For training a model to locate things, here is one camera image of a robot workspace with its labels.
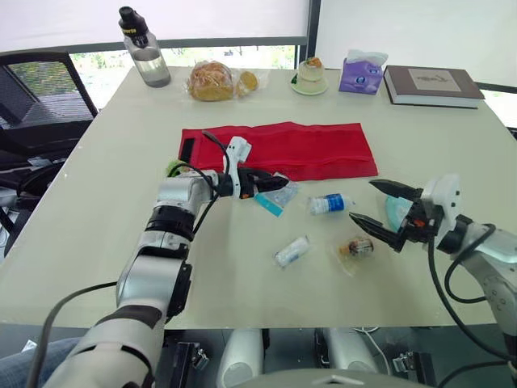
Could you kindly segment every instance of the white bracket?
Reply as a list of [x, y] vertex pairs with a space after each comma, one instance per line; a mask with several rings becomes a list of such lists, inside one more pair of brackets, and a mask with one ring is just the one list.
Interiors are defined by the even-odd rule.
[[432, 209], [435, 205], [441, 206], [443, 209], [442, 224], [435, 239], [435, 246], [437, 247], [445, 234], [449, 230], [454, 230], [456, 217], [460, 214], [460, 176], [458, 174], [446, 174], [429, 181], [423, 189], [421, 199], [429, 218], [432, 217]]
[[[229, 157], [229, 176], [233, 184], [233, 198], [239, 199], [241, 195], [241, 184], [239, 182], [239, 174], [237, 172], [237, 164], [243, 163], [248, 158], [251, 151], [251, 144], [245, 138], [234, 136], [230, 141], [226, 153]], [[226, 171], [226, 158], [223, 156], [224, 170]]]

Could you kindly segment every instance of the book cover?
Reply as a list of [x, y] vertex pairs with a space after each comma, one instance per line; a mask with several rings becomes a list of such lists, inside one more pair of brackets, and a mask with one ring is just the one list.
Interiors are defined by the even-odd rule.
[[416, 66], [386, 66], [397, 95], [484, 99], [465, 70]]

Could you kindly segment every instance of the jeans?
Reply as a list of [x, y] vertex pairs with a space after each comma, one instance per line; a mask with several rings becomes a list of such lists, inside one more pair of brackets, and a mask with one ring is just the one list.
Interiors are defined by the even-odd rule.
[[[40, 373], [38, 387], [50, 378], [54, 370], [65, 360], [80, 338], [68, 338], [48, 344], [47, 356]], [[35, 349], [27, 350], [0, 360], [0, 387], [24, 388]]]

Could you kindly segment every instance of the table surface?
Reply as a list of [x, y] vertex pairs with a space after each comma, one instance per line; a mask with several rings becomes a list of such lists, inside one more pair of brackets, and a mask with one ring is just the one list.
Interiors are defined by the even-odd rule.
[[[395, 106], [384, 84], [375, 96], [329, 90], [296, 94], [293, 70], [258, 70], [261, 87], [241, 100], [194, 101], [188, 68], [170, 68], [173, 82], [146, 87], [133, 69], [70, 155], [0, 267], [0, 322], [41, 324], [76, 289], [118, 279], [132, 258], [164, 170], [177, 157], [181, 130], [225, 124], [359, 122], [380, 177], [417, 187], [437, 175], [461, 177], [463, 214], [517, 232], [517, 142], [483, 103], [477, 110]], [[276, 218], [253, 200], [225, 198], [192, 244], [187, 308], [169, 328], [434, 326], [452, 320], [441, 306], [419, 244], [397, 254], [375, 242], [375, 255], [348, 276], [333, 246], [357, 235], [346, 214], [314, 217], [308, 196], [332, 192], [355, 199], [355, 211], [385, 221], [385, 197], [363, 179], [303, 182]], [[307, 234], [312, 249], [285, 270], [272, 255]], [[450, 263], [437, 255], [440, 277]], [[474, 297], [481, 288], [463, 270], [453, 288]], [[491, 323], [487, 304], [453, 305], [467, 323]], [[68, 304], [58, 326], [88, 327], [115, 309], [114, 289]]]

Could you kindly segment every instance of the brown book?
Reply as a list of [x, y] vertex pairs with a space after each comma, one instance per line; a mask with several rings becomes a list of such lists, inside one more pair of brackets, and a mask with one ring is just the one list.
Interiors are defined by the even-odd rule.
[[469, 73], [459, 69], [389, 65], [385, 82], [395, 104], [477, 108], [485, 98]]

